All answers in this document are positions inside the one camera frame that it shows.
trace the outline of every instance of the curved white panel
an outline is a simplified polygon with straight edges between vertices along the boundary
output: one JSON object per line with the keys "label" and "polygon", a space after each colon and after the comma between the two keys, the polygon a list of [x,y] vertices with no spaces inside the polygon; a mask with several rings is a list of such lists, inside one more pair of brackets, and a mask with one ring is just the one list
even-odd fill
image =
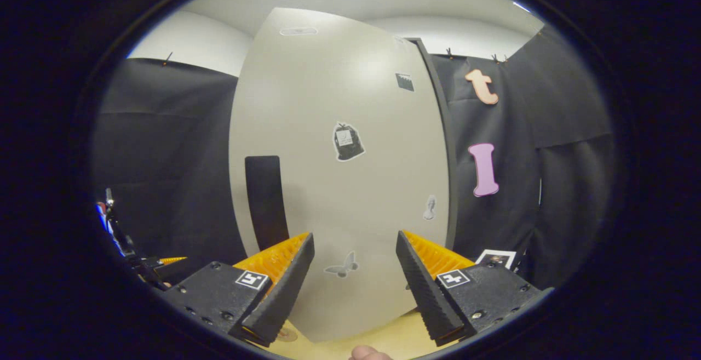
{"label": "curved white panel", "polygon": [[[281,33],[291,28],[317,32]],[[259,249],[244,159],[265,155],[280,156],[290,237],[314,233],[290,322],[312,341],[332,340],[416,307],[397,233],[445,244],[449,205],[443,124],[418,48],[355,20],[275,8],[231,115],[231,190],[249,255]]]}

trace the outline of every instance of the white wall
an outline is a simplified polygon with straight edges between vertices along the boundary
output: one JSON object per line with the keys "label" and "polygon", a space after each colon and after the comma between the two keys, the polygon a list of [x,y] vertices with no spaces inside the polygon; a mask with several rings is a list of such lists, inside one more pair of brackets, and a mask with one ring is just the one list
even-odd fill
{"label": "white wall", "polygon": [[165,60],[203,66],[239,76],[252,36],[220,21],[183,10],[161,21],[132,50],[130,58]]}
{"label": "white wall", "polygon": [[496,54],[500,60],[510,57],[528,42],[532,35],[493,26],[481,21],[440,18],[430,16],[410,16],[365,21],[369,25],[401,37],[421,38],[428,53],[446,54],[451,48],[454,55],[491,58]]}

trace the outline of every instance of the black rectangle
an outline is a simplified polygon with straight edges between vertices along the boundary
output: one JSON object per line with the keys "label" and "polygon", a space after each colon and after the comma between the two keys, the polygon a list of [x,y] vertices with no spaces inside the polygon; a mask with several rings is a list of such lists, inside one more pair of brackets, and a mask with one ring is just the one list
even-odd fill
{"label": "black rectangle", "polygon": [[248,208],[260,250],[290,238],[283,203],[279,156],[245,159]]}

